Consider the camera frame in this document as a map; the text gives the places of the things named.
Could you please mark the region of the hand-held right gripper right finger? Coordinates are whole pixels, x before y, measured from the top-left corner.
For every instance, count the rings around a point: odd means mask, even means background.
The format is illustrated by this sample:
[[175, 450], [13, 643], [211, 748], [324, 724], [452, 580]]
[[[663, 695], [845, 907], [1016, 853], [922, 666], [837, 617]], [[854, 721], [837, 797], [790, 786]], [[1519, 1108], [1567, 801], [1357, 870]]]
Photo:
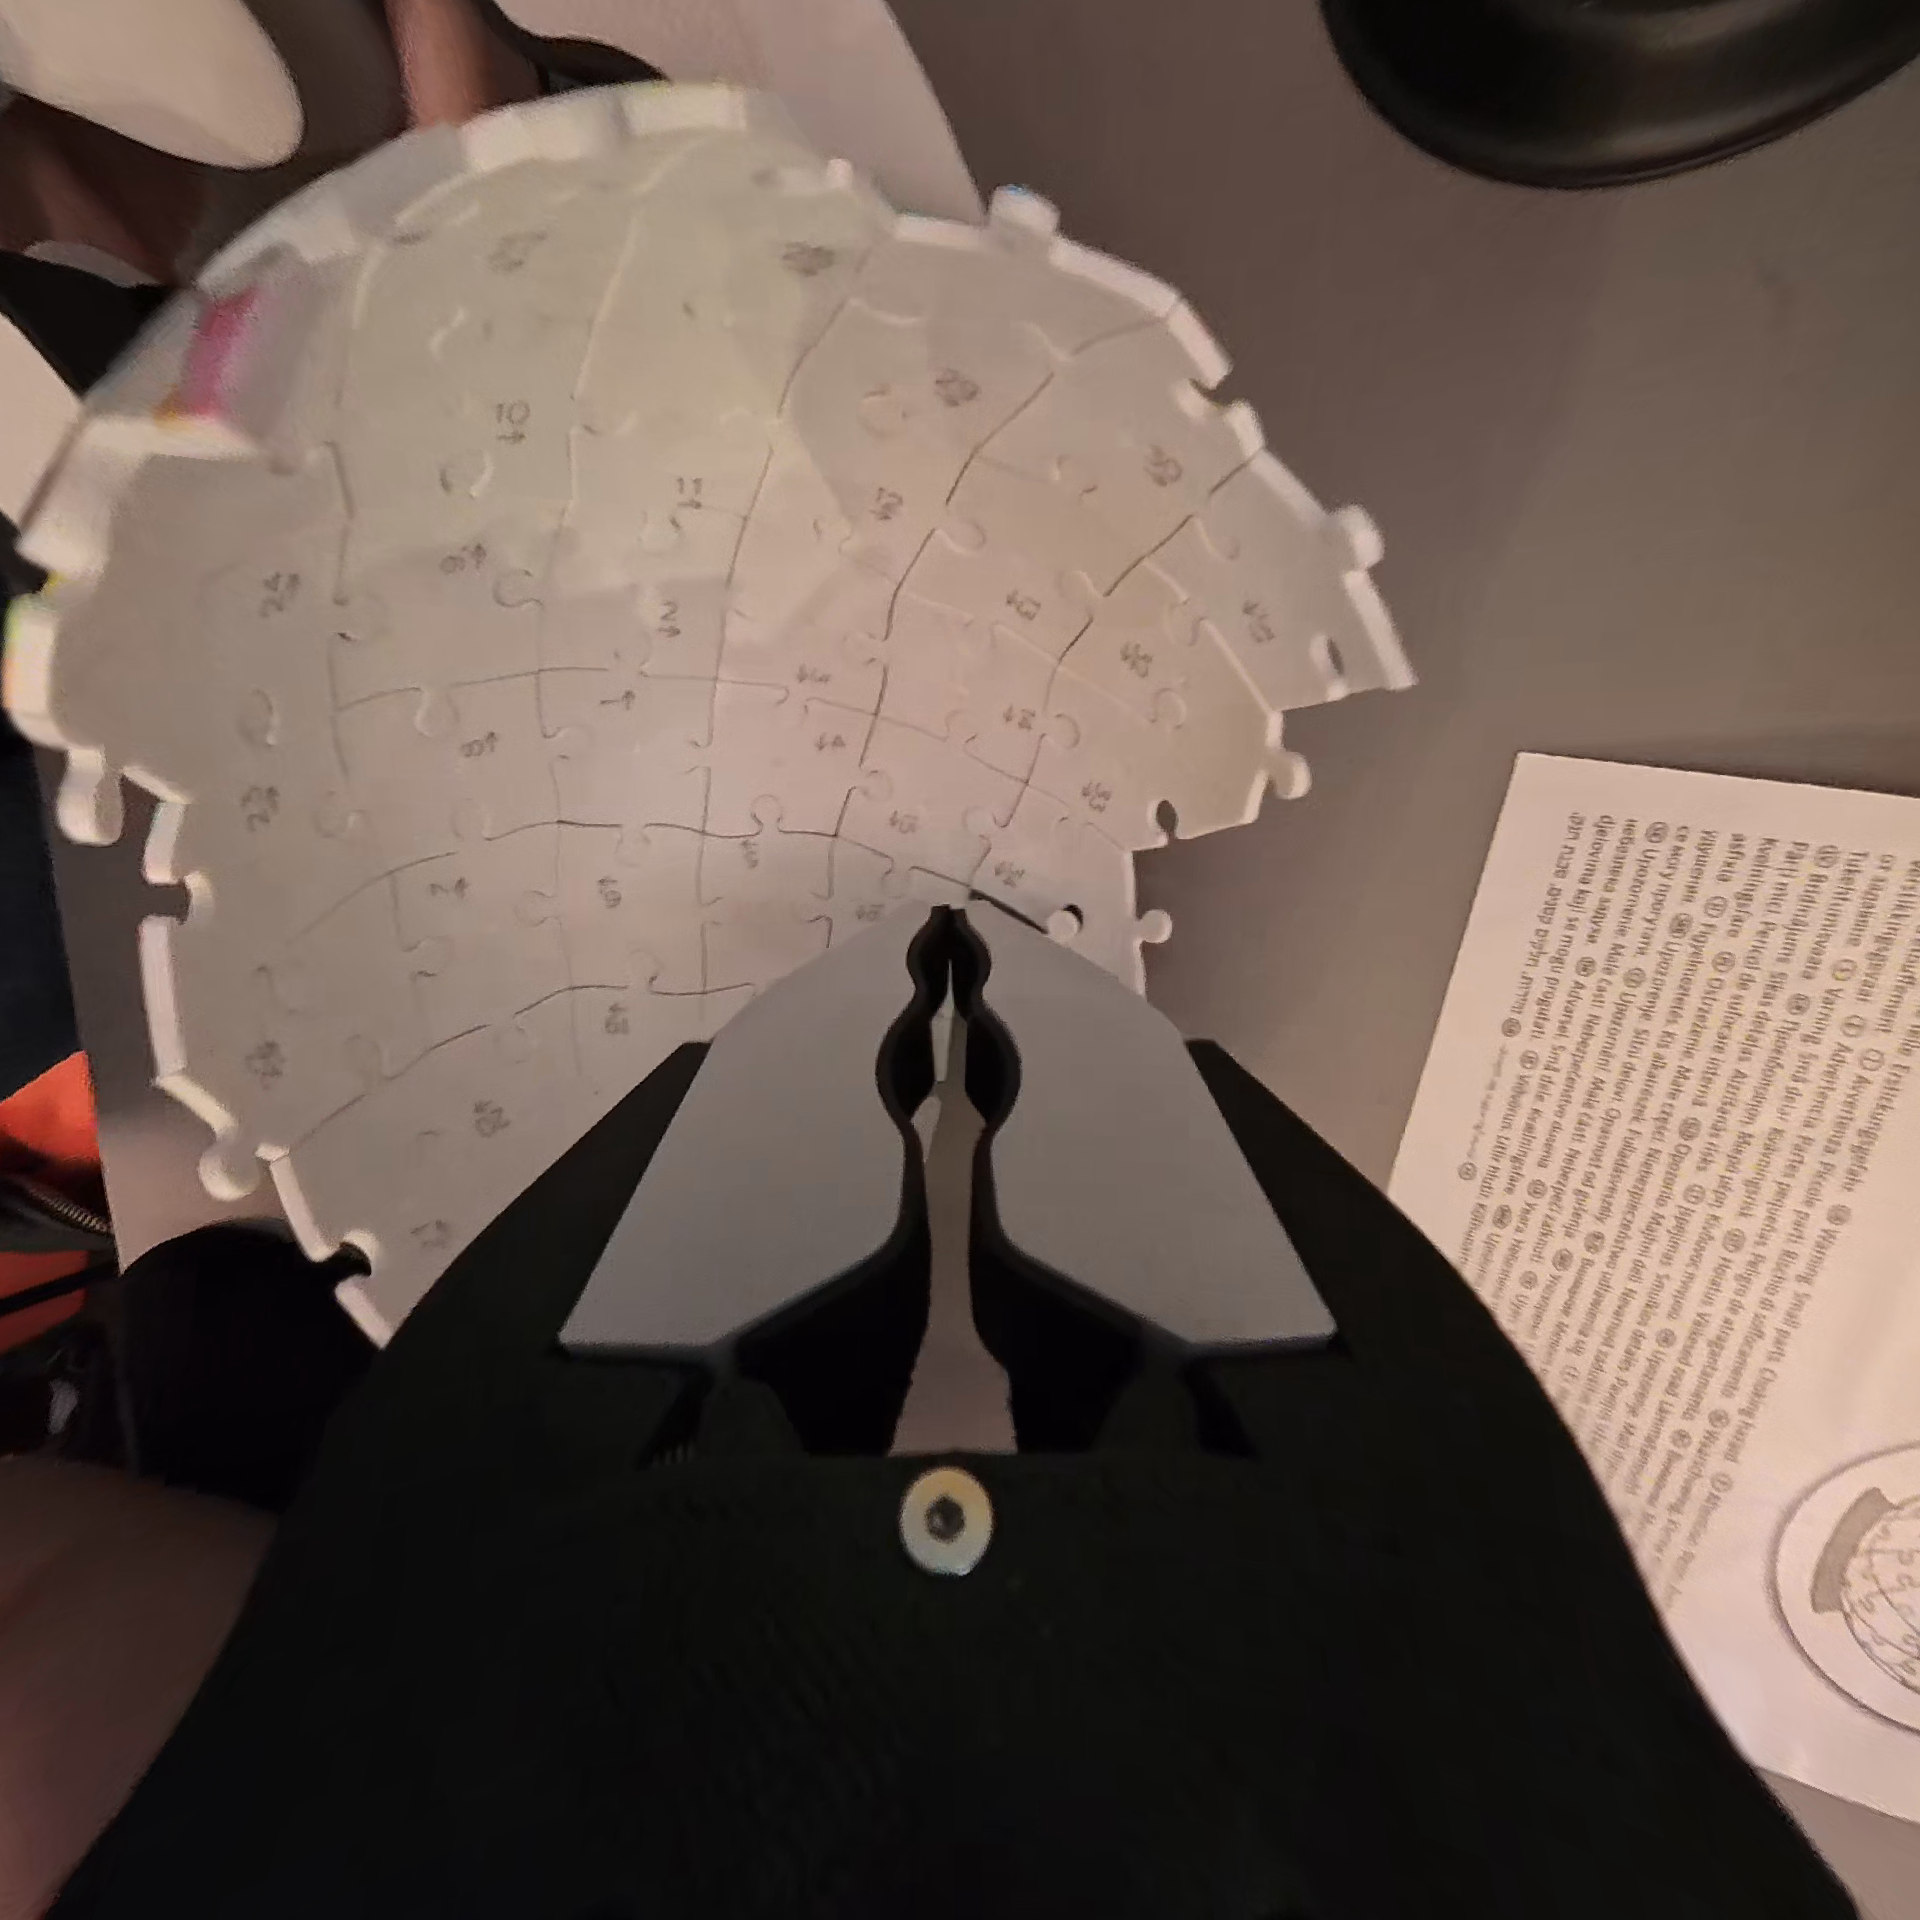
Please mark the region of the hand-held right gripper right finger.
[[1140, 1379], [1186, 1405], [1203, 1364], [1326, 1352], [1336, 1317], [1176, 1028], [996, 907], [951, 941], [969, 1307], [1016, 1446], [1095, 1446]]

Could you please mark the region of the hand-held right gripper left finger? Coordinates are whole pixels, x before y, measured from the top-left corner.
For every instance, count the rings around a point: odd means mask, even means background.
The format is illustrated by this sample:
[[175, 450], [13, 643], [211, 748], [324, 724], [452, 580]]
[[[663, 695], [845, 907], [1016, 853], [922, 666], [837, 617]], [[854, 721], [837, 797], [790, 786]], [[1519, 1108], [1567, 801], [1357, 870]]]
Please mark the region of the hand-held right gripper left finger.
[[776, 1396], [808, 1449], [887, 1449], [929, 1314], [924, 1148], [951, 912], [911, 905], [709, 1046], [561, 1344]]

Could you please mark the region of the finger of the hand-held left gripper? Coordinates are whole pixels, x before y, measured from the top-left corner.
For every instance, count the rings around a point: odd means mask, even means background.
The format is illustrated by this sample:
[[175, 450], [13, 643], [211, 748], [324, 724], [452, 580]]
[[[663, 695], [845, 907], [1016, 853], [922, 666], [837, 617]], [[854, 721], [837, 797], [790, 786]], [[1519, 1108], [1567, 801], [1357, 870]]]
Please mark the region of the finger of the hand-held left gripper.
[[168, 298], [2, 252], [2, 517], [23, 517], [82, 397]]
[[983, 222], [948, 112], [884, 2], [505, 2], [502, 14], [681, 83], [771, 91], [816, 147], [852, 160], [901, 210]]

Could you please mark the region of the partly built puzzle ball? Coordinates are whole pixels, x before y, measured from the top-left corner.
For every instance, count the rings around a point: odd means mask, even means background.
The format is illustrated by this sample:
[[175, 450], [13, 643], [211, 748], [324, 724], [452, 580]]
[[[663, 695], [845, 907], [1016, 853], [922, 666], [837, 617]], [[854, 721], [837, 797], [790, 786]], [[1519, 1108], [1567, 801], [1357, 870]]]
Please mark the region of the partly built puzzle ball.
[[674, 1047], [985, 894], [1143, 990], [1135, 857], [1416, 682], [1381, 531], [1169, 284], [896, 213], [720, 85], [420, 133], [269, 213], [82, 402], [5, 702], [62, 832], [155, 799], [156, 1088], [384, 1344]]

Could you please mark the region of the black round ball stand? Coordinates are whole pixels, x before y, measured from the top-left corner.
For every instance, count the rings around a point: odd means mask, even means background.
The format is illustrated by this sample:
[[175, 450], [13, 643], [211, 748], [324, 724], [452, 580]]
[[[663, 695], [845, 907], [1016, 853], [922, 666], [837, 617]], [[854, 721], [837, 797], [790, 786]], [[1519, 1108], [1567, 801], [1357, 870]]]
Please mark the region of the black round ball stand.
[[1918, 56], [1913, 2], [1323, 2], [1347, 76], [1420, 152], [1612, 188], [1785, 138]]

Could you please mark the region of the person's dark clothing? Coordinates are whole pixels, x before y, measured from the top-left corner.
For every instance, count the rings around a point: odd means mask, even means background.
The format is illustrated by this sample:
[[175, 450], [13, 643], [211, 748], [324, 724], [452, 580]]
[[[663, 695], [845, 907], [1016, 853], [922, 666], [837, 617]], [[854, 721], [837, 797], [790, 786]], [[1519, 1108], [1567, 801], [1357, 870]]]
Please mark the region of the person's dark clothing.
[[76, 1052], [76, 1009], [60, 934], [37, 757], [2, 721], [2, 1098]]

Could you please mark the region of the white instruction leaflet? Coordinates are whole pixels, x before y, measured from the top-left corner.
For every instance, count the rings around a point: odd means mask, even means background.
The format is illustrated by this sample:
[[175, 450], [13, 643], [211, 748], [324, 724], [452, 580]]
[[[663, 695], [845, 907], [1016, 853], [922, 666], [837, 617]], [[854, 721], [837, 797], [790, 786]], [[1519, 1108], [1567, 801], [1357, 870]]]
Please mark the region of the white instruction leaflet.
[[1391, 1198], [1747, 1757], [1916, 1823], [1916, 799], [1520, 755]]

